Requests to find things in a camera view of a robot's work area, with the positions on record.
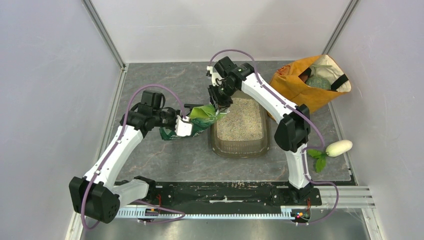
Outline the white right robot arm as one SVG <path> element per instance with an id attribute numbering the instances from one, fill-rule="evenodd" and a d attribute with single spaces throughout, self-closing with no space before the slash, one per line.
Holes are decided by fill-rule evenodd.
<path id="1" fill-rule="evenodd" d="M 210 101 L 216 109 L 228 108 L 232 96 L 240 91 L 262 106 L 277 122 L 274 140 L 284 150 L 289 170 L 289 200 L 300 205 L 309 198 L 312 185 L 309 171 L 302 160 L 307 147 L 311 125 L 310 111 L 306 105 L 297 106 L 274 90 L 249 63 L 236 65 L 229 57 L 220 59 L 214 66 L 208 65 L 206 76 Z"/>

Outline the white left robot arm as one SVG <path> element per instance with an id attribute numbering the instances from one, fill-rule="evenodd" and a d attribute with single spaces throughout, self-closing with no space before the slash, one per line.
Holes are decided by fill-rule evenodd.
<path id="1" fill-rule="evenodd" d="M 142 176 L 116 185 L 116 179 L 133 150 L 153 128 L 168 127 L 183 137 L 192 128 L 184 104 L 177 98 L 179 109 L 166 107 L 162 96 L 143 92 L 142 99 L 133 104 L 133 94 L 128 102 L 120 126 L 105 152 L 83 177 L 73 177 L 69 191 L 73 209 L 80 214 L 82 226 L 89 230 L 99 223 L 110 223 L 122 207 L 141 203 L 152 209 L 164 210 L 156 182 Z"/>

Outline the aluminium frame post left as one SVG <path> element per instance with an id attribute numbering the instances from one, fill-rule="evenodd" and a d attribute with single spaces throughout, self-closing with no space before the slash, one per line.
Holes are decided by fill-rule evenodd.
<path id="1" fill-rule="evenodd" d="M 114 44 L 105 24 L 103 23 L 101 16 L 99 15 L 94 3 L 92 0 L 82 0 L 81 1 L 91 17 L 95 27 L 97 28 L 100 36 L 102 37 L 103 41 L 105 42 L 107 48 L 109 49 L 110 53 L 112 54 L 115 62 L 119 66 L 120 69 L 124 69 L 126 67 L 126 63 L 124 62 L 123 58 L 121 57 L 116 45 Z"/>

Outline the orange paper tote bag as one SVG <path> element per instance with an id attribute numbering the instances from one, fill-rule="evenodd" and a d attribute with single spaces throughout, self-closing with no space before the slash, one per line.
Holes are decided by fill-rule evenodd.
<path id="1" fill-rule="evenodd" d="M 269 84 L 287 100 L 298 106 L 306 105 L 311 113 L 352 90 L 347 75 L 327 54 L 295 60 L 281 67 Z"/>

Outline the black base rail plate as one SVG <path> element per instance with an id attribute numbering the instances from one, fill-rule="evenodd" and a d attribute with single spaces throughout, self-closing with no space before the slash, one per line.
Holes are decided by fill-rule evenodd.
<path id="1" fill-rule="evenodd" d="M 158 181 L 143 200 L 187 215 L 277 214 L 283 206 L 323 206 L 325 190 L 342 193 L 340 186 L 316 185 L 296 200 L 286 181 Z"/>

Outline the brown translucent litter box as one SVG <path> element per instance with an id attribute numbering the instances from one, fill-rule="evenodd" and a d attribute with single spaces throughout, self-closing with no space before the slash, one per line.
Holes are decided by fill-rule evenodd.
<path id="1" fill-rule="evenodd" d="M 270 148 L 267 111 L 251 96 L 237 91 L 227 114 L 210 127 L 212 151 L 225 158 L 256 158 Z"/>

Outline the aluminium frame post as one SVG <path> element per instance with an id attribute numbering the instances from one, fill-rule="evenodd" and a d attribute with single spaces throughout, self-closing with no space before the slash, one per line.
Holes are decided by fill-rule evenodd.
<path id="1" fill-rule="evenodd" d="M 359 2 L 360 0 L 350 0 L 348 2 L 348 5 L 346 6 L 343 14 L 341 15 L 337 25 L 335 26 L 330 38 L 328 39 L 322 51 L 323 55 L 328 55 L 331 52 Z"/>
<path id="2" fill-rule="evenodd" d="M 94 3 L 92 0 L 82 0 L 81 1 L 91 17 L 95 27 L 97 28 L 100 36 L 102 37 L 103 41 L 105 42 L 107 48 L 109 49 L 110 53 L 112 54 L 115 62 L 119 66 L 120 69 L 124 69 L 126 67 L 126 63 L 124 62 L 123 58 L 121 57 L 116 45 L 114 44 L 105 24 L 103 23 L 101 16 L 99 15 Z"/>

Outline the white toy radish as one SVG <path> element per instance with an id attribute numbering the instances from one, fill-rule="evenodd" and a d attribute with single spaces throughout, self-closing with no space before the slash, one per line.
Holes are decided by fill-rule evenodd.
<path id="1" fill-rule="evenodd" d="M 351 150 L 353 147 L 353 142 L 350 140 L 340 140 L 334 143 L 331 143 L 327 146 L 325 151 L 319 151 L 316 149 L 308 149 L 307 154 L 316 159 L 315 161 L 315 171 L 320 173 L 327 165 L 327 158 L 335 158 Z"/>

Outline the aluminium front frame rail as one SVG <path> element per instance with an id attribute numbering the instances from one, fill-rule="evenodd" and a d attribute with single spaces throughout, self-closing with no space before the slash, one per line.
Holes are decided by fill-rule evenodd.
<path id="1" fill-rule="evenodd" d="M 277 182 L 162 182 L 148 200 L 164 207 L 178 208 L 201 204 L 262 204 L 263 206 L 322 206 L 331 208 L 366 208 L 375 206 L 366 186 L 315 186 L 306 196 L 298 197 L 292 189 Z"/>

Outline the green knitted ball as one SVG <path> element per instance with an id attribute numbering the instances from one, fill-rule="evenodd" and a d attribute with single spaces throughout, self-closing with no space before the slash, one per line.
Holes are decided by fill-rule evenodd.
<path id="1" fill-rule="evenodd" d="M 309 87 L 313 88 L 319 88 L 324 90 L 330 90 L 331 89 L 331 83 L 324 77 L 318 76 L 318 75 L 312 75 L 310 76 L 306 81 L 305 84 Z"/>

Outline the aluminium frame post right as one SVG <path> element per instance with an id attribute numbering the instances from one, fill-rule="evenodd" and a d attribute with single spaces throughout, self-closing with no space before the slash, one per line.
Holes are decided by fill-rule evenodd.
<path id="1" fill-rule="evenodd" d="M 331 52 L 359 2 L 360 0 L 350 0 L 348 2 L 348 5 L 346 6 L 343 14 L 341 15 L 337 25 L 335 26 L 330 38 L 328 39 L 322 51 L 323 55 L 328 55 Z"/>

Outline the black bag clip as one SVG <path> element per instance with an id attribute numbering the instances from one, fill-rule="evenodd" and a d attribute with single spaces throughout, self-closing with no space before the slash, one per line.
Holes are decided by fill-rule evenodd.
<path id="1" fill-rule="evenodd" d="M 184 108 L 192 109 L 192 108 L 195 108 L 195 107 L 201 107 L 201 106 L 203 106 L 203 105 L 202 105 L 202 104 L 191 104 L 191 103 L 185 103 L 183 106 L 184 106 Z"/>

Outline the green cat litter bag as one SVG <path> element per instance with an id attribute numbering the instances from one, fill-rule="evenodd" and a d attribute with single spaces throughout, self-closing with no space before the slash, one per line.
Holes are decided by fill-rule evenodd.
<path id="1" fill-rule="evenodd" d="M 191 134 L 188 136 L 179 136 L 174 130 L 160 127 L 160 137 L 164 141 L 196 137 L 207 130 L 210 126 L 214 125 L 217 121 L 225 117 L 229 111 L 228 107 L 216 110 L 212 104 L 195 105 L 188 115 L 189 122 L 192 124 Z"/>

